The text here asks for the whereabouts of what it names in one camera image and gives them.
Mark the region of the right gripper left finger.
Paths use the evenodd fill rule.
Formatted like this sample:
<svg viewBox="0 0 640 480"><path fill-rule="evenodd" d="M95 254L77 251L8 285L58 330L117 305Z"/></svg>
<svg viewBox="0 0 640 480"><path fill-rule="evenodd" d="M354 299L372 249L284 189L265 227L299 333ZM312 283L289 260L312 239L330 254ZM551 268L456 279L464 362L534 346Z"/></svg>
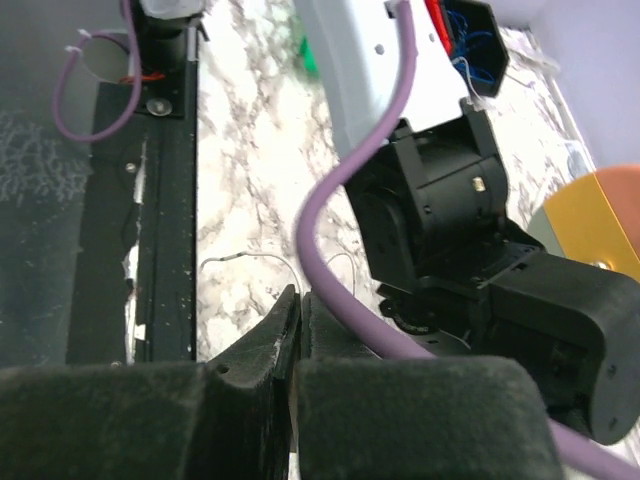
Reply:
<svg viewBox="0 0 640 480"><path fill-rule="evenodd" d="M221 395L272 387L287 395L298 357L299 294L290 284L257 325L208 362L206 390Z"/></svg>

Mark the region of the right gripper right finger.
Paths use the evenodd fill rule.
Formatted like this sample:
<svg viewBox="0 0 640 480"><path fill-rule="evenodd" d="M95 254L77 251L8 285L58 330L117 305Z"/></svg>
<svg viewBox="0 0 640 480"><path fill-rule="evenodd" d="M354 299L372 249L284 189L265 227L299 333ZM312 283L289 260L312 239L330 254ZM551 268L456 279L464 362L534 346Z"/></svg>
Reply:
<svg viewBox="0 0 640 480"><path fill-rule="evenodd" d="M310 291L302 301L301 356L303 358L374 358L351 331L346 329Z"/></svg>

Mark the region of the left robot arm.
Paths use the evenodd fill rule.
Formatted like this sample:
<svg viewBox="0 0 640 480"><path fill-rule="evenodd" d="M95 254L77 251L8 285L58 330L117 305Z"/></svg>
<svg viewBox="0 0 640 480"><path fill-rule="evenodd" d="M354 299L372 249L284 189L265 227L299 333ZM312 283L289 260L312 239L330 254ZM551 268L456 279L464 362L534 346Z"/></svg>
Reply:
<svg viewBox="0 0 640 480"><path fill-rule="evenodd" d="M442 331L511 357L550 416L611 445L639 416L639 285L546 251L506 213L508 179L487 115L425 4L299 1L340 156L391 129L345 186L381 310L406 332Z"/></svg>

